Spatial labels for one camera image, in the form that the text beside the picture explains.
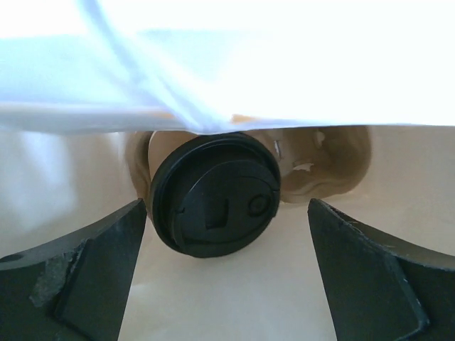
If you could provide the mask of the black cup lid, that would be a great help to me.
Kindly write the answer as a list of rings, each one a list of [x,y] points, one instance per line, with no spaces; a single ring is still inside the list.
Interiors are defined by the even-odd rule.
[[[248,246],[276,216],[281,176],[276,158],[245,133],[197,136],[149,161],[147,208],[161,241],[195,258]]]

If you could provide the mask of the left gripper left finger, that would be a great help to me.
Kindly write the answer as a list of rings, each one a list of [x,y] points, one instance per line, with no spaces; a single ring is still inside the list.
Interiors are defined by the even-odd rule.
[[[146,223],[135,200],[1,258],[2,340],[117,340]]]

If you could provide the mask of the brown paper bag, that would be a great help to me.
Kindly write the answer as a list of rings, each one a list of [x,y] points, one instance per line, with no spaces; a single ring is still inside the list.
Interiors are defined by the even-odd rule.
[[[166,246],[124,152],[196,136],[366,126],[352,190],[322,200],[454,257],[453,1],[2,1],[1,258],[142,200],[117,340],[338,340],[308,219],[281,199],[241,250]]]

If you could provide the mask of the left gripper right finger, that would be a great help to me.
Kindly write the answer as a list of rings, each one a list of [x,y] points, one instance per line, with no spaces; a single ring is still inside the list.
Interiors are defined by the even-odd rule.
[[[310,200],[308,219],[338,340],[454,339],[453,256],[322,200]]]

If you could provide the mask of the pulp cup carrier tray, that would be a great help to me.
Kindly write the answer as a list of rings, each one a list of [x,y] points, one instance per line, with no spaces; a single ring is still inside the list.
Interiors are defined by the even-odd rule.
[[[260,129],[246,134],[277,161],[283,202],[305,203],[347,193],[370,167],[372,146],[366,126]],[[149,198],[151,180],[164,159],[196,137],[187,131],[128,134],[124,157],[138,197]]]

